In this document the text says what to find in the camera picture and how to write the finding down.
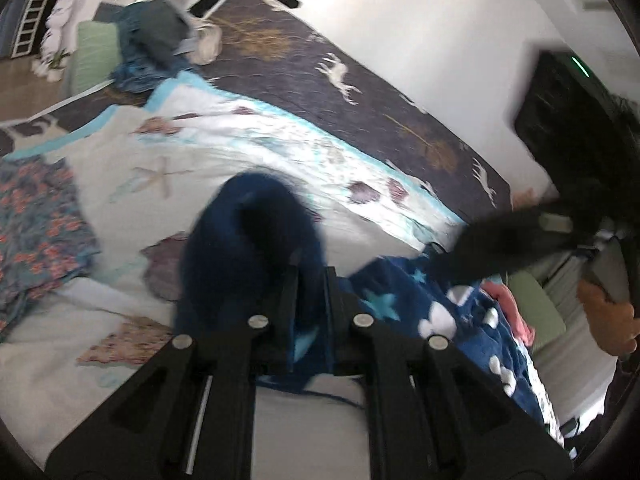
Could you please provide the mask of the person right hand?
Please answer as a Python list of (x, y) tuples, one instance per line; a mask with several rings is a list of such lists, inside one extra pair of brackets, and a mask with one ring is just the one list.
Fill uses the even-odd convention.
[(613, 304), (595, 284), (581, 280), (577, 298), (584, 308), (589, 330), (597, 346), (610, 356), (628, 356), (637, 349), (639, 319), (631, 304)]

